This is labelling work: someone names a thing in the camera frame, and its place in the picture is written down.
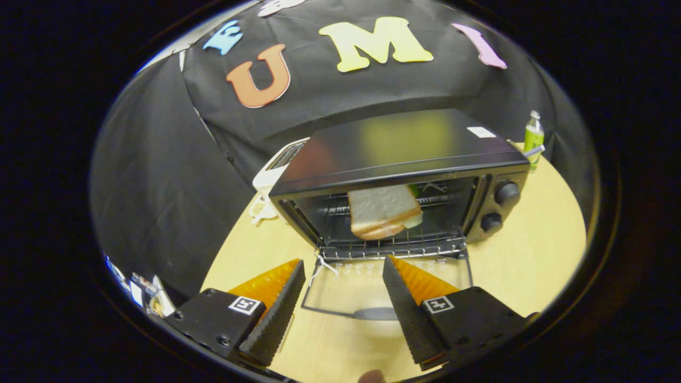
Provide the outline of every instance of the letter m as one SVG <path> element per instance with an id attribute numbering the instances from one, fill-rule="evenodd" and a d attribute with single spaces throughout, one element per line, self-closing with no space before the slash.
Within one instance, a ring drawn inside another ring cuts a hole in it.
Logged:
<path id="1" fill-rule="evenodd" d="M 373 33 L 349 22 L 338 22 L 320 29 L 319 34 L 331 37 L 336 45 L 341 59 L 338 70 L 341 72 L 369 66 L 369 60 L 360 56 L 357 48 L 381 64 L 387 63 L 390 44 L 395 48 L 392 58 L 401 63 L 431 61 L 432 54 L 423 49 L 407 25 L 409 21 L 403 18 L 379 17 Z"/>

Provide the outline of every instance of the sandwich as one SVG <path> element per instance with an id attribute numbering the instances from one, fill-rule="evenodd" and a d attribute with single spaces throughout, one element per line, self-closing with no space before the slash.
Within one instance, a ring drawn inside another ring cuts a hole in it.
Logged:
<path id="1" fill-rule="evenodd" d="M 350 230 L 365 241 L 393 236 L 421 224 L 423 212 L 407 185 L 349 191 Z"/>

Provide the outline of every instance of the black knob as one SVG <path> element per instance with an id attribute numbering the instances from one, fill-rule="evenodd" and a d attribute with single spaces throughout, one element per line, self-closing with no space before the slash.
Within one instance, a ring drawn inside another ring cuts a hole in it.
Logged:
<path id="1" fill-rule="evenodd" d="M 489 213 L 482 217 L 480 220 L 480 226 L 485 234 L 494 234 L 501 229 L 503 222 L 501 221 L 501 215 L 499 213 Z"/>
<path id="2" fill-rule="evenodd" d="M 520 200 L 520 190 L 514 182 L 508 182 L 497 189 L 494 194 L 494 201 L 503 208 L 511 208 Z"/>

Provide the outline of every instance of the bottle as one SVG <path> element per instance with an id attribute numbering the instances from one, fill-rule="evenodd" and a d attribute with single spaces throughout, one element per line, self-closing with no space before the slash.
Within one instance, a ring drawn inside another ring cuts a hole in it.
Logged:
<path id="1" fill-rule="evenodd" d="M 544 129 L 539 123 L 539 113 L 533 110 L 530 113 L 530 121 L 525 125 L 525 147 L 523 152 L 528 152 L 544 143 Z M 528 159 L 530 160 L 530 170 L 537 169 L 537 162 L 539 162 L 540 154 L 535 154 Z"/>

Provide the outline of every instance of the wooden table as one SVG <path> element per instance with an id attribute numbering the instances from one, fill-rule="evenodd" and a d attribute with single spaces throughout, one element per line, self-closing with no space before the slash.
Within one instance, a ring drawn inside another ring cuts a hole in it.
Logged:
<path id="1" fill-rule="evenodd" d="M 395 320 L 358 320 L 302 309 L 315 268 L 313 246 L 281 219 L 263 220 L 257 227 L 251 220 L 246 209 L 215 257 L 202 290 L 227 291 L 294 258 L 304 260 L 306 285 L 270 366 L 273 371 L 303 382 L 357 382 L 371 369 L 381 369 L 391 382 L 432 371 L 421 372 L 414 364 Z M 502 230 L 469 245 L 473 282 L 522 316 L 542 311 L 579 266 L 585 242 L 577 200 L 542 158 Z M 381 288 L 374 285 L 357 288 Z"/>

